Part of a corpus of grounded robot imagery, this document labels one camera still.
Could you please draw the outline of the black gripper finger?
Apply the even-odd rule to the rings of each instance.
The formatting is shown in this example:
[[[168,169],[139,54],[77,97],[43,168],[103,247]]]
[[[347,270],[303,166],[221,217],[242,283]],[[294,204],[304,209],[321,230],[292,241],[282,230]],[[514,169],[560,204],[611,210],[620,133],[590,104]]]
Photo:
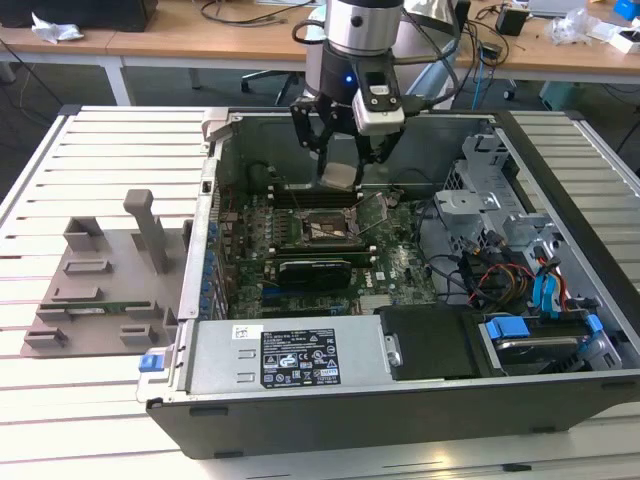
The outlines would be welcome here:
[[[404,128],[392,134],[385,135],[382,142],[376,147],[371,145],[370,138],[361,134],[356,134],[354,139],[358,152],[358,166],[353,184],[359,185],[364,177],[365,166],[378,163],[382,164],[387,161],[395,146],[398,144],[404,134]]]
[[[317,160],[317,182],[328,185],[329,181],[325,178],[325,174],[328,164],[328,144],[334,133],[333,102],[327,96],[301,96],[290,106],[290,113],[300,146],[308,149],[310,155]],[[313,113],[317,114],[322,122],[323,128],[320,133],[317,133],[312,125]]]

